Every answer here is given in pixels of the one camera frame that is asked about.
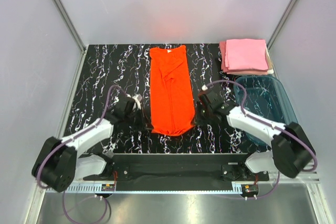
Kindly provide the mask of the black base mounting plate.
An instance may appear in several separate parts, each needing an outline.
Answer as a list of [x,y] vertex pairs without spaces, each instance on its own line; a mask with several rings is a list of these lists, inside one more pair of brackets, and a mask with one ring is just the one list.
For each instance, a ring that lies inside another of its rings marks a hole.
[[109,181],[127,185],[214,185],[232,182],[267,182],[267,172],[247,170],[247,154],[115,154],[101,175],[85,180]]

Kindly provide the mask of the right aluminium frame post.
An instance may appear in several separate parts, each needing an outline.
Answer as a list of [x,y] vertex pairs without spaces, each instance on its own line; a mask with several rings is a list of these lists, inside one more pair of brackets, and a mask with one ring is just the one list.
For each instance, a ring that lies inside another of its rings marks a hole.
[[292,11],[294,10],[294,7],[298,4],[299,0],[290,0],[288,5],[286,6],[279,22],[277,23],[275,30],[273,31],[270,39],[267,43],[267,48],[271,49],[273,44],[275,43],[277,37],[279,36],[281,30],[283,29],[284,25],[286,24],[289,16],[291,15]]

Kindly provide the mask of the folded pink t-shirt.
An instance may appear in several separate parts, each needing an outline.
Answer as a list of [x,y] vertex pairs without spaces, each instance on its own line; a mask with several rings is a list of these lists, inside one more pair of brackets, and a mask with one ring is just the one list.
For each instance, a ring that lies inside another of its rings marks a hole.
[[266,41],[263,39],[227,40],[225,67],[228,70],[268,70]]

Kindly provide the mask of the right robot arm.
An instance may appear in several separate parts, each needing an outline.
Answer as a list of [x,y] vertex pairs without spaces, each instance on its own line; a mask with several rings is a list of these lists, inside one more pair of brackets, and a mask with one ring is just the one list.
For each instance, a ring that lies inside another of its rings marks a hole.
[[296,122],[271,121],[245,110],[242,104],[224,101],[212,90],[198,94],[195,122],[227,124],[242,130],[269,146],[262,153],[248,155],[238,167],[239,176],[250,180],[260,172],[279,172],[296,178],[301,172],[314,171],[317,157],[303,128]]

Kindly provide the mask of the left aluminium frame post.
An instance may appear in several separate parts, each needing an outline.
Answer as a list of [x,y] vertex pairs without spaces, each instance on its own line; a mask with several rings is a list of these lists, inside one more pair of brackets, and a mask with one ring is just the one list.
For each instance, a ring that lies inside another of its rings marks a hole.
[[81,51],[81,53],[85,52],[86,46],[84,45],[82,39],[79,36],[79,33],[77,32],[68,12],[66,11],[64,4],[62,3],[62,0],[52,0],[55,7],[57,8],[61,18],[63,19],[66,27],[68,28],[72,38],[74,39],[77,47]]

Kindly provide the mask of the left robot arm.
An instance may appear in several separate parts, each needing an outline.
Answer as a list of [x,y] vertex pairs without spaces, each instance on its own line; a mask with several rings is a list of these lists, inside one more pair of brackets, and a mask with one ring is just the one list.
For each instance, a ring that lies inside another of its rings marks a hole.
[[118,101],[113,110],[104,111],[101,118],[96,119],[86,128],[61,139],[50,137],[45,140],[32,169],[37,181],[46,188],[61,193],[74,180],[97,175],[103,180],[113,175],[113,167],[109,159],[103,155],[91,154],[83,157],[83,153],[99,142],[110,138],[120,123],[132,128],[145,128],[145,119],[141,107],[142,96],[136,94]]

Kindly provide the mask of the blue transparent plastic bin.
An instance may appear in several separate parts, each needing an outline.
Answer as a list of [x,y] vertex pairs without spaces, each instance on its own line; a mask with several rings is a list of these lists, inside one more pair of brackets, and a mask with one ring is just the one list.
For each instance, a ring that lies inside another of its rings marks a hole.
[[273,76],[241,76],[235,80],[247,92],[244,108],[265,119],[298,122],[282,83]]

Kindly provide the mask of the aluminium frame post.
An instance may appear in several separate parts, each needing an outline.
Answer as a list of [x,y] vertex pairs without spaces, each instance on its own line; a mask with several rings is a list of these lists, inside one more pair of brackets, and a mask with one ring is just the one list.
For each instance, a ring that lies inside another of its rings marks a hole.
[[77,47],[81,51],[81,53],[85,52],[86,46],[84,45],[82,39],[79,36],[79,33],[77,32],[68,12],[66,11],[64,4],[62,3],[62,0],[52,0],[55,7],[57,8],[61,18],[63,19],[66,27],[68,28],[72,38],[74,39]]
[[281,30],[283,29],[284,25],[286,24],[289,16],[291,15],[292,11],[294,10],[294,7],[298,4],[299,0],[290,0],[288,5],[286,6],[279,22],[277,23],[275,30],[273,31],[270,39],[267,43],[267,48],[271,49],[273,44],[275,43],[277,37],[279,36]]

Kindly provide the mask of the folded salmon t-shirt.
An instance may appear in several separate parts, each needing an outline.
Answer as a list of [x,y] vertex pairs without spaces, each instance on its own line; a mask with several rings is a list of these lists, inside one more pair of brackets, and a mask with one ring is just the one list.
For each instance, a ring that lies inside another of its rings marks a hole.
[[222,55],[222,70],[223,70],[223,72],[227,73],[227,72],[229,72],[229,71],[234,71],[234,70],[228,70],[228,69],[225,67],[226,41],[221,41],[221,42],[219,43],[219,48],[220,48],[221,55]]

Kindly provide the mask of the orange t-shirt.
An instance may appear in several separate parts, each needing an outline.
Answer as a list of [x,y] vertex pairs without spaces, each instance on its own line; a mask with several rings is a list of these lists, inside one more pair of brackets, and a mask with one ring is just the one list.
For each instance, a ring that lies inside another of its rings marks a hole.
[[151,48],[150,109],[153,133],[179,136],[195,115],[186,46]]

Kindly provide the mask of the folded cream t-shirt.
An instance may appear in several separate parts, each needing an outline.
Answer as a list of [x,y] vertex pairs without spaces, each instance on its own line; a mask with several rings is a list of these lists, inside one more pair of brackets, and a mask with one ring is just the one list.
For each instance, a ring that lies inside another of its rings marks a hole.
[[273,68],[273,63],[272,63],[270,55],[269,55],[268,48],[266,48],[266,50],[265,50],[265,57],[266,57],[267,65],[268,65],[268,70],[266,70],[266,71],[261,71],[261,70],[234,70],[234,71],[229,71],[227,73],[228,74],[233,74],[233,75],[240,75],[240,76],[244,76],[244,75],[261,76],[261,75],[273,74],[274,73],[274,68]]

